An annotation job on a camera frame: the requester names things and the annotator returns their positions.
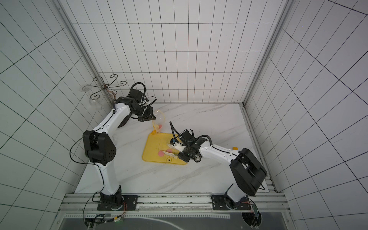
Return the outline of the white metal tongs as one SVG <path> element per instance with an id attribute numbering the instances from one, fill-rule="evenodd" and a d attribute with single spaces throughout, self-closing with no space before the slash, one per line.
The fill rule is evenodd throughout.
<path id="1" fill-rule="evenodd" d="M 183 151 L 184 150 L 184 145 L 183 145 L 183 143 L 179 143 L 179 142 L 176 142 L 174 145 L 171 145 L 171 144 L 167 144 L 168 145 L 168 149 L 172 149 L 172 151 L 173 151 L 173 153 L 169 153 L 169 152 L 167 152 L 166 150 L 160 150 L 160 151 L 163 151 L 164 152 L 164 156 L 165 157 L 171 157 L 172 159 L 174 159 L 174 160 L 180 160 L 179 158 L 178 158 L 178 153 L 180 152 L 180 151 Z"/>

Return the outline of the clear yellow resealable bag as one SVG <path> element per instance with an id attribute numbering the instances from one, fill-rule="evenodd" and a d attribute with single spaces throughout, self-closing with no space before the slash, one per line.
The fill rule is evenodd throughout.
<path id="1" fill-rule="evenodd" d="M 153 126 L 153 134 L 158 134 L 162 131 L 163 125 L 166 122 L 166 117 L 161 110 L 154 111 L 153 115 L 156 117 L 155 120 L 152 121 Z"/>

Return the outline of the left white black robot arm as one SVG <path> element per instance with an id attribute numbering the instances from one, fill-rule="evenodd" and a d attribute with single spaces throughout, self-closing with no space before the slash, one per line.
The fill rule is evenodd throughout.
<path id="1" fill-rule="evenodd" d="M 132 115 L 137 116 L 140 122 L 155 120 L 153 108 L 151 104 L 146 104 L 147 101 L 146 96 L 118 98 L 107 117 L 93 130 L 87 130 L 82 135 L 85 155 L 96 167 L 103 183 L 99 210 L 119 210 L 124 205 L 121 185 L 117 181 L 113 163 L 117 153 L 113 135 Z"/>

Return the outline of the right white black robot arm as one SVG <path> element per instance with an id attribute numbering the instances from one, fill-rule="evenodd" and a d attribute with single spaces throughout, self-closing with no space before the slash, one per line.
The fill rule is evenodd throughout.
<path id="1" fill-rule="evenodd" d="M 265 190 L 266 169 L 247 148 L 240 151 L 226 149 L 213 144 L 208 135 L 191 140 L 173 138 L 170 145 L 179 151 L 178 158 L 186 163 L 190 160 L 199 163 L 208 158 L 230 167 L 235 184 L 230 185 L 222 196 L 224 206 L 230 210 L 237 209 L 246 196 L 255 196 L 258 190 Z"/>

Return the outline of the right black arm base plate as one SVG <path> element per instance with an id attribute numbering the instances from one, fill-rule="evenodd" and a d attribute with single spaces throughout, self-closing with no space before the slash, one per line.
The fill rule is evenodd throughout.
<path id="1" fill-rule="evenodd" d="M 238 202 L 234 202 L 227 195 L 212 195 L 212 208 L 217 211 L 251 210 L 248 196 L 244 196 Z"/>

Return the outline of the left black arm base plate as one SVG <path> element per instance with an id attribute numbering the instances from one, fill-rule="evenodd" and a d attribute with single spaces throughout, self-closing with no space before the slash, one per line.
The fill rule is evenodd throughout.
<path id="1" fill-rule="evenodd" d="M 98 211 L 134 211 L 138 202 L 137 195 L 123 195 L 121 198 L 109 196 L 101 198 L 97 210 Z"/>

